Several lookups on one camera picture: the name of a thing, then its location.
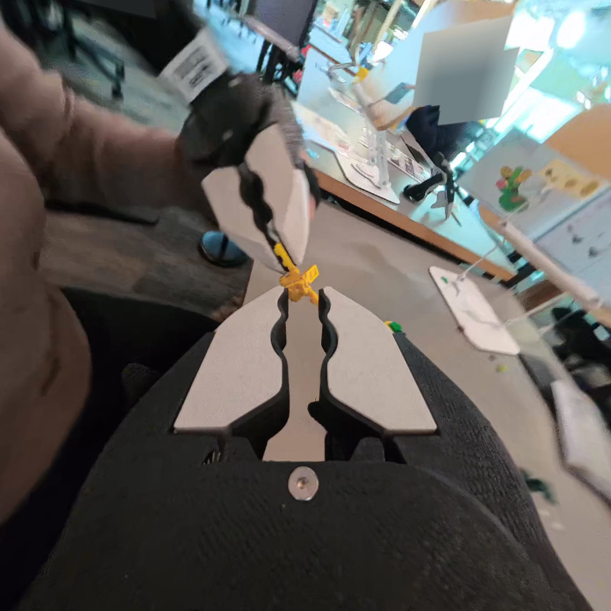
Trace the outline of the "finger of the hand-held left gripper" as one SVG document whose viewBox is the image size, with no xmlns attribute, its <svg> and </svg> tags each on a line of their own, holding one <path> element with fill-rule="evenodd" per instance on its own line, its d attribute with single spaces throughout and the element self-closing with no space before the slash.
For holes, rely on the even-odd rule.
<svg viewBox="0 0 611 611">
<path fill-rule="evenodd" d="M 283 129 L 273 124 L 254 138 L 245 156 L 246 168 L 262 184 L 271 210 L 271 232 L 292 262 L 302 264 L 310 233 L 310 186 L 305 170 L 292 160 Z"/>
<path fill-rule="evenodd" d="M 286 274 L 288 268 L 274 251 L 281 240 L 261 178 L 246 166 L 221 167 L 203 179 L 202 189 L 219 230 L 251 259 Z"/>
</svg>

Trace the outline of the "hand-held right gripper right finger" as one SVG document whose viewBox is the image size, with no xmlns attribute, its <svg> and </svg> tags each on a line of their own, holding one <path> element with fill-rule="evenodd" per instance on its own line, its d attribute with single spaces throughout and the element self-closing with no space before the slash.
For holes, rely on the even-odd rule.
<svg viewBox="0 0 611 611">
<path fill-rule="evenodd" d="M 370 310 L 326 286 L 319 292 L 325 351 L 319 400 L 383 437 L 431 435 L 438 426 L 393 332 Z"/>
</svg>

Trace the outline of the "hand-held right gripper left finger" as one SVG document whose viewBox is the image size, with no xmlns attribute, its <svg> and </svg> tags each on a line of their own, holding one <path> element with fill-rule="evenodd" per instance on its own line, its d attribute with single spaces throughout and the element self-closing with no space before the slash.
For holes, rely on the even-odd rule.
<svg viewBox="0 0 611 611">
<path fill-rule="evenodd" d="M 229 434 L 283 400 L 287 318 L 288 292 L 277 286 L 220 324 L 179 409 L 175 432 Z"/>
</svg>

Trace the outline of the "yellow brick flower assembly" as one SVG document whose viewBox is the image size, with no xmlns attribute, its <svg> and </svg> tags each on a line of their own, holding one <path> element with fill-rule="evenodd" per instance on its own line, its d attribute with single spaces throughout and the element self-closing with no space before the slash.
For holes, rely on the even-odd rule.
<svg viewBox="0 0 611 611">
<path fill-rule="evenodd" d="M 307 298 L 313 305 L 318 306 L 319 296 L 312 288 L 312 283 L 319 276 L 317 265 L 314 264 L 304 272 L 301 272 L 280 241 L 274 245 L 273 252 L 284 270 L 279 283 L 288 291 L 290 301 L 299 302 Z"/>
</svg>

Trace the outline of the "person's left forearm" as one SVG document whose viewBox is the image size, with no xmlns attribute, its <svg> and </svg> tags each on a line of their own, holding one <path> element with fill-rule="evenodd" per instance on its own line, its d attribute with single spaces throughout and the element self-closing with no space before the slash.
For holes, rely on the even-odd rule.
<svg viewBox="0 0 611 611">
<path fill-rule="evenodd" d="M 77 96 L 4 25 L 1 128 L 52 199 L 180 207 L 216 222 L 177 136 Z"/>
</svg>

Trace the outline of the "grey desk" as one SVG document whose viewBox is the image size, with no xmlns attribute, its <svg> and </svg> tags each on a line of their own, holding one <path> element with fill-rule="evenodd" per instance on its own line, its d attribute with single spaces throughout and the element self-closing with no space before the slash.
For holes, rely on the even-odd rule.
<svg viewBox="0 0 611 611">
<path fill-rule="evenodd" d="M 549 483 L 551 505 L 531 500 L 559 559 L 594 610 L 610 610 L 610 508 L 561 464 L 551 408 L 518 357 L 473 348 L 432 282 L 429 267 L 455 265 L 332 205 L 312 222 L 304 267 L 317 264 L 317 288 L 332 286 L 382 320 L 402 325 L 409 341 L 457 385 L 489 420 L 513 458 Z M 322 460 L 324 431 L 307 413 L 318 397 L 324 358 L 316 309 L 290 306 L 286 358 L 291 415 L 273 438 L 266 459 Z M 497 373 L 497 363 L 508 371 Z"/>
</svg>

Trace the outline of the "blue round base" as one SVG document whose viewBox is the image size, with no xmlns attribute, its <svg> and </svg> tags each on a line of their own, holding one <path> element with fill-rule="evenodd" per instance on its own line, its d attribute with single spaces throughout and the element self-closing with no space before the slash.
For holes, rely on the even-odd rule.
<svg viewBox="0 0 611 611">
<path fill-rule="evenodd" d="M 205 232 L 198 241 L 197 247 L 205 261 L 219 268 L 238 268 L 250 260 L 239 246 L 219 231 Z"/>
</svg>

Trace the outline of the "white folding stand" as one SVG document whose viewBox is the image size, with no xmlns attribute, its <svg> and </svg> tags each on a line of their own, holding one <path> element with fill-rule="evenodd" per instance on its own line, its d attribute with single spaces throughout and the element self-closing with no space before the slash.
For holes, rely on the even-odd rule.
<svg viewBox="0 0 611 611">
<path fill-rule="evenodd" d="M 397 207 L 399 198 L 389 179 L 389 146 L 387 130 L 400 119 L 400 102 L 413 86 L 398 83 L 386 96 L 375 96 L 365 79 L 353 79 L 350 87 L 357 113 L 365 120 L 365 153 L 359 153 L 347 136 L 332 136 L 329 140 L 341 170 L 357 188 L 375 195 Z"/>
</svg>

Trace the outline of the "large black display screen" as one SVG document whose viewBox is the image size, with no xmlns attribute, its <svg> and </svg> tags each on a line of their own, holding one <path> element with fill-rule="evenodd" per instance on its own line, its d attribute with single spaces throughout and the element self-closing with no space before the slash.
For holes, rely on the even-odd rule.
<svg viewBox="0 0 611 611">
<path fill-rule="evenodd" d="M 246 23 L 272 43 L 302 47 L 317 1 L 249 1 Z"/>
</svg>

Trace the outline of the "white booklet stand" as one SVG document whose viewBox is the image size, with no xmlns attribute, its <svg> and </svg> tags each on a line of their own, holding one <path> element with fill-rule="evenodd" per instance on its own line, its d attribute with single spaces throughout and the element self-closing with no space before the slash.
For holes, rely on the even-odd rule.
<svg viewBox="0 0 611 611">
<path fill-rule="evenodd" d="M 513 223 L 516 215 L 502 218 L 497 232 L 514 245 L 537 271 L 580 305 L 587 314 L 610 327 L 610 199 L 602 198 L 573 213 L 532 241 Z M 500 355 L 518 355 L 509 326 L 538 312 L 530 307 L 517 318 L 501 320 L 469 270 L 454 273 L 432 266 L 432 281 L 458 329 L 477 349 Z"/>
</svg>

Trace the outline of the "spare black white gripper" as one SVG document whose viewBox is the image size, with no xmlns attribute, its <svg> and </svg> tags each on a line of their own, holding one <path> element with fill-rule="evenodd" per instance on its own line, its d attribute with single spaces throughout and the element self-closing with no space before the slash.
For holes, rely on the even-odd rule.
<svg viewBox="0 0 611 611">
<path fill-rule="evenodd" d="M 432 205 L 432 208 L 443 208 L 445 220 L 453 218 L 462 227 L 462 223 L 454 212 L 456 183 L 452 166 L 441 152 L 435 154 L 433 163 L 432 175 L 420 183 L 405 187 L 403 195 L 414 203 L 421 203 L 436 188 L 439 188 L 436 202 Z"/>
</svg>

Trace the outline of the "person's brown sweater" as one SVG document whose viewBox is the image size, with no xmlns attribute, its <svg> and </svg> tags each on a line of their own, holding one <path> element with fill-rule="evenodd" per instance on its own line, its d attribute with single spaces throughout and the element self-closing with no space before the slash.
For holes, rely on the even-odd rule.
<svg viewBox="0 0 611 611">
<path fill-rule="evenodd" d="M 86 334 L 39 270 L 46 212 L 33 172 L 1 132 L 1 523 L 49 470 L 88 397 Z"/>
</svg>

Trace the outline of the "brick instruction booklet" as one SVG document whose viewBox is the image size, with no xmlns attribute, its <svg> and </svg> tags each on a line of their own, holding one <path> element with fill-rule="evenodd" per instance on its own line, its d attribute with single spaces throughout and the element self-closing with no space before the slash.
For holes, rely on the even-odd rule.
<svg viewBox="0 0 611 611">
<path fill-rule="evenodd" d="M 511 129 L 457 180 L 544 277 L 610 301 L 610 180 Z"/>
</svg>

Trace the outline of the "wooden booklet board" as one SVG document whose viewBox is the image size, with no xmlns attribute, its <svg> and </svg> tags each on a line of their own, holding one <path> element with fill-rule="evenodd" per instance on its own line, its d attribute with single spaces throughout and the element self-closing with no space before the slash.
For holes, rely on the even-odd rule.
<svg viewBox="0 0 611 611">
<path fill-rule="evenodd" d="M 610 104 L 581 112 L 546 139 L 545 146 L 610 181 Z"/>
</svg>

